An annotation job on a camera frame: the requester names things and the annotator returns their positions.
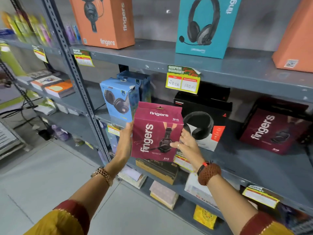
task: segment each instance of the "teal box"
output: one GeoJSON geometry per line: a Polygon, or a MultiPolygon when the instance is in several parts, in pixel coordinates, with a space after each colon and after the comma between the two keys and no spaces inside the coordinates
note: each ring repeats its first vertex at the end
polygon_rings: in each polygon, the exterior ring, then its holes
{"type": "Polygon", "coordinates": [[[180,0],[176,53],[223,59],[241,0],[180,0]]]}
{"type": "Polygon", "coordinates": [[[150,77],[147,74],[123,71],[117,75],[117,79],[124,79],[139,87],[141,102],[151,103],[150,77]]]}
{"type": "Polygon", "coordinates": [[[100,83],[111,116],[131,122],[139,102],[139,88],[131,82],[109,78],[100,83]]]}

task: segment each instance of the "maroon box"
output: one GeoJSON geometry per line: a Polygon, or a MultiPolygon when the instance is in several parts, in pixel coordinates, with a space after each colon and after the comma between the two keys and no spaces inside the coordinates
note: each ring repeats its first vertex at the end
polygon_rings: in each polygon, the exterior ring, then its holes
{"type": "Polygon", "coordinates": [[[134,117],[131,156],[155,161],[174,161],[176,149],[170,142],[179,141],[184,126],[182,108],[139,102],[134,117]]]}
{"type": "Polygon", "coordinates": [[[285,154],[294,141],[311,125],[306,105],[264,97],[249,113],[240,141],[285,154]]]}

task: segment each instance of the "tiled floor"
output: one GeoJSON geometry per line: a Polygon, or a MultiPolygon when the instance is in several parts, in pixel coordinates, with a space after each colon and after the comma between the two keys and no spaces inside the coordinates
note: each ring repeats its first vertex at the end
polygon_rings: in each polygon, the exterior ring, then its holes
{"type": "MultiPolygon", "coordinates": [[[[59,140],[0,160],[1,234],[26,232],[70,197],[97,165],[59,140]]],[[[91,221],[90,235],[202,234],[126,182],[115,181],[91,221]]]]}

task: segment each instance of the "gold watch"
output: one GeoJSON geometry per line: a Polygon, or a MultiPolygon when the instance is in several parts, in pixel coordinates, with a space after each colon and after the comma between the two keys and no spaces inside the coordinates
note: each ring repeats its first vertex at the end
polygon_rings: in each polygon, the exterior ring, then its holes
{"type": "Polygon", "coordinates": [[[91,174],[91,177],[94,177],[97,174],[102,175],[106,182],[109,184],[109,186],[112,186],[113,181],[111,180],[110,175],[107,173],[104,167],[99,167],[94,173],[91,174]]]}

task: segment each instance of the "headphones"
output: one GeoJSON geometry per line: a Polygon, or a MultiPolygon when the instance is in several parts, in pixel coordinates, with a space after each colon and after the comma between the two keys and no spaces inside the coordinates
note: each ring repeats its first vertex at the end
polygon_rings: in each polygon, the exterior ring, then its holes
{"type": "Polygon", "coordinates": [[[172,142],[172,140],[170,139],[171,132],[172,132],[172,128],[167,127],[165,129],[164,138],[162,138],[161,141],[159,142],[159,146],[157,148],[154,148],[154,149],[159,149],[159,151],[161,153],[169,152],[171,150],[170,143],[172,142]]]}
{"type": "Polygon", "coordinates": [[[195,0],[192,4],[188,16],[188,27],[187,27],[187,35],[190,42],[197,44],[189,44],[185,42],[185,38],[183,36],[179,37],[179,41],[188,45],[210,45],[213,39],[213,36],[216,32],[217,25],[220,18],[220,9],[219,9],[219,1],[211,0],[213,5],[213,21],[212,24],[208,24],[202,28],[200,31],[200,27],[197,22],[194,21],[194,14],[197,6],[202,0],[195,0]]]}
{"type": "Polygon", "coordinates": [[[100,16],[98,16],[96,6],[92,3],[94,0],[82,0],[82,1],[85,2],[84,4],[85,16],[91,22],[92,31],[96,33],[97,32],[96,21],[104,14],[103,0],[100,0],[102,2],[102,14],[100,16]]]}
{"type": "Polygon", "coordinates": [[[125,100],[123,100],[122,98],[115,99],[115,96],[112,93],[112,91],[110,91],[110,90],[105,90],[104,91],[104,98],[105,98],[105,100],[108,103],[110,103],[111,105],[113,105],[115,107],[115,109],[118,112],[120,112],[121,114],[126,114],[129,111],[129,108],[128,108],[129,104],[126,102],[127,101],[127,97],[128,97],[128,95],[126,96],[125,100]]]}
{"type": "Polygon", "coordinates": [[[213,121],[212,117],[208,113],[203,112],[203,111],[195,111],[195,112],[192,112],[192,113],[186,115],[183,119],[183,122],[184,122],[184,129],[187,130],[189,133],[191,133],[191,136],[195,140],[202,140],[202,139],[207,138],[209,136],[209,134],[211,133],[211,130],[214,126],[214,121],[213,121]],[[190,127],[188,126],[187,123],[191,118],[194,118],[197,116],[200,116],[199,120],[201,120],[201,118],[205,117],[209,121],[208,126],[205,128],[196,128],[191,133],[190,127]]]}
{"type": "Polygon", "coordinates": [[[271,141],[273,143],[279,143],[279,144],[286,142],[288,140],[288,138],[290,137],[289,131],[290,131],[291,127],[294,125],[295,125],[294,122],[290,122],[290,125],[288,126],[288,128],[276,132],[275,137],[271,138],[271,141]]]}

